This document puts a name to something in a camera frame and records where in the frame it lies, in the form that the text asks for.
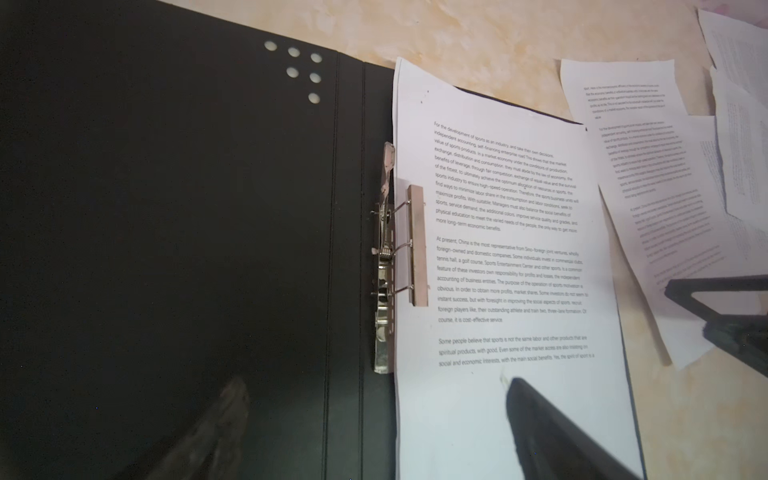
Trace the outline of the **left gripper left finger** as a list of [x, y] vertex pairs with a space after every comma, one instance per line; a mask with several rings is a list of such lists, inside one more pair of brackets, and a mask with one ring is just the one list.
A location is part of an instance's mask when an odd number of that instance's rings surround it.
[[122, 471], [124, 479], [235, 479], [250, 398], [244, 380], [233, 377], [189, 425], [151, 447]]

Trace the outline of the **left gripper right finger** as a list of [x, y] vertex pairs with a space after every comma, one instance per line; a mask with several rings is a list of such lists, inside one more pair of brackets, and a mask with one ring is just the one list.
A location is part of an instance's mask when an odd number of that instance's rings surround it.
[[545, 389], [521, 377], [506, 394], [507, 419], [525, 479], [640, 479], [642, 448], [628, 381], [618, 388], [568, 380]]

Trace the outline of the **printed paper sheet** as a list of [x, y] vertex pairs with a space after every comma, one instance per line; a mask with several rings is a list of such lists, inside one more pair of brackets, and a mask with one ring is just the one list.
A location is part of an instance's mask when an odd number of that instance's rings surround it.
[[666, 297], [667, 283], [763, 274], [767, 238], [726, 212], [715, 120], [688, 114], [672, 61], [565, 60], [560, 79], [624, 254], [683, 369], [712, 345], [703, 321]]
[[423, 190], [428, 303], [396, 306], [397, 475], [521, 479], [531, 386], [633, 477], [641, 443], [586, 128], [462, 91], [405, 59], [393, 82], [397, 200]]

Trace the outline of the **blue black file folder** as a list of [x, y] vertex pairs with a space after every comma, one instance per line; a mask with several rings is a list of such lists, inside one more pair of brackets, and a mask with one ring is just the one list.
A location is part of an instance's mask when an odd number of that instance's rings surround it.
[[393, 71], [158, 1], [1, 5], [1, 474], [124, 479], [235, 376], [235, 479], [392, 479]]

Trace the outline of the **metal folder clip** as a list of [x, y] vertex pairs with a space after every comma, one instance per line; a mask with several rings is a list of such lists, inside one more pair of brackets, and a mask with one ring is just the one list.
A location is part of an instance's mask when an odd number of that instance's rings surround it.
[[429, 305], [424, 189], [409, 185], [405, 200], [395, 204], [395, 165], [395, 146], [387, 142], [383, 148], [379, 202], [372, 211], [376, 217], [371, 248], [375, 260], [373, 371], [379, 375], [395, 370], [396, 296], [406, 292], [412, 306]]

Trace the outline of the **printed paper sheet far corner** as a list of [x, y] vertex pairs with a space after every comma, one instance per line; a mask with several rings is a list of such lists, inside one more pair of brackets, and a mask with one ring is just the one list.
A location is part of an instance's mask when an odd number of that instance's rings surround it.
[[698, 19], [714, 66], [767, 106], [767, 30], [706, 10]]

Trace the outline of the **printed paper sheet right wall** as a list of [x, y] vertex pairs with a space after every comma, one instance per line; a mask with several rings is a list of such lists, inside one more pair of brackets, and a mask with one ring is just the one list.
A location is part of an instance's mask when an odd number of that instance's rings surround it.
[[726, 209], [766, 231], [767, 108], [716, 68], [710, 76]]

